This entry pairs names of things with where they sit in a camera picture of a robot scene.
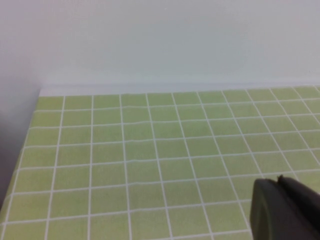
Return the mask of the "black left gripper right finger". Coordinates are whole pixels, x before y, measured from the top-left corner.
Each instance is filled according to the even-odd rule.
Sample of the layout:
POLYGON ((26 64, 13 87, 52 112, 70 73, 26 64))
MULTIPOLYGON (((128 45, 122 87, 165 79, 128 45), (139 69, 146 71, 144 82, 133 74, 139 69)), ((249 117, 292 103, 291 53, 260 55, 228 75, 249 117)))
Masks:
POLYGON ((278 177, 277 183, 279 186, 296 201, 302 201, 304 203, 319 203, 320 194, 299 181, 285 177, 283 175, 278 177))

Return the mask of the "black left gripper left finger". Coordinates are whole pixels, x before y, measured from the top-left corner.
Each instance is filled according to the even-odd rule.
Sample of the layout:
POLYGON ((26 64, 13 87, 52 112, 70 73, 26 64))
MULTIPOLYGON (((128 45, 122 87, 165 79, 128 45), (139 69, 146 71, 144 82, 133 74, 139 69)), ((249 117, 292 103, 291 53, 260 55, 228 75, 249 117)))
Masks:
POLYGON ((320 203, 295 200, 278 180, 258 178, 253 184, 250 227, 255 240, 318 240, 320 203))

